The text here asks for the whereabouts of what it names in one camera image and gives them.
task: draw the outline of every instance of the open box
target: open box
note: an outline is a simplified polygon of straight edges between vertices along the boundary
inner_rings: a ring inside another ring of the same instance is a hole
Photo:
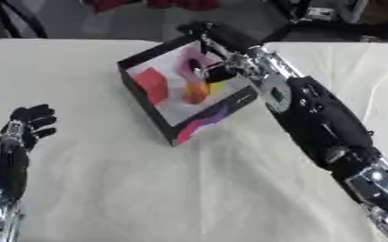
[[[198,49],[201,53],[200,42],[183,36],[118,63],[123,83],[172,146],[183,143],[201,127],[221,121],[257,98],[250,81],[236,77],[224,81],[201,103],[187,102],[184,98],[187,82],[178,74],[179,63],[187,49]],[[221,61],[212,53],[204,56],[208,61]],[[146,86],[139,81],[139,77],[152,68],[167,85],[166,98],[159,102],[155,100],[155,104],[151,101],[151,91],[146,91]]]

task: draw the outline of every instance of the robotic hand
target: robotic hand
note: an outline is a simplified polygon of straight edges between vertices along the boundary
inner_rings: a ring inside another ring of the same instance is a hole
[[[0,131],[0,242],[17,240],[23,218],[20,198],[26,189],[29,152],[38,141],[56,132],[46,128],[57,118],[43,104],[30,109],[18,108]]]
[[[388,161],[352,111],[318,81],[229,26],[195,22],[179,30],[199,40],[203,53],[222,58],[203,70],[206,81],[236,75],[251,80],[296,145],[388,236]]]

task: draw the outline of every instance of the colorful toy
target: colorful toy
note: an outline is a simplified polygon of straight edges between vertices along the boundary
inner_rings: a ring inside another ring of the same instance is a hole
[[[187,102],[199,104],[211,94],[209,84],[201,77],[202,69],[211,64],[213,61],[195,46],[183,50],[175,71],[186,80],[184,99]]]

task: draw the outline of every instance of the black cable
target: black cable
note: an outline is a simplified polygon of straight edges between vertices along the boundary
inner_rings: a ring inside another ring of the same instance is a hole
[[[32,31],[37,35],[38,38],[48,38],[41,22],[29,10],[27,10],[26,13],[23,13],[21,10],[17,9],[15,6],[9,3],[7,0],[0,0],[0,2],[2,2],[4,6],[7,6],[11,11],[13,11],[17,16],[19,16],[19,18],[21,18],[32,29]]]
[[[12,38],[22,38],[22,35],[20,34],[17,27],[11,21],[9,15],[4,10],[1,2],[0,2],[0,20],[1,20],[1,23],[3,24],[4,28],[6,29],[6,31],[9,33],[9,35]]]
[[[8,8],[10,11],[15,13],[19,18],[21,18],[29,26],[29,28],[36,34],[38,38],[43,38],[43,39],[48,38],[46,31],[43,25],[41,24],[41,22],[29,10],[25,10],[25,13],[23,13],[20,9],[17,9],[7,0],[0,0],[0,20],[4,28],[12,38],[22,38],[22,35],[19,32],[18,28],[11,21],[5,8]]]

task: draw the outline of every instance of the table surface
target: table surface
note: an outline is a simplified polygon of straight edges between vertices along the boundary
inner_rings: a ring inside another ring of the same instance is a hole
[[[116,62],[157,43],[0,41],[0,128],[48,103],[59,132],[32,152],[22,241],[385,241],[261,99],[170,147]],[[388,157],[388,44],[270,48],[342,99]]]

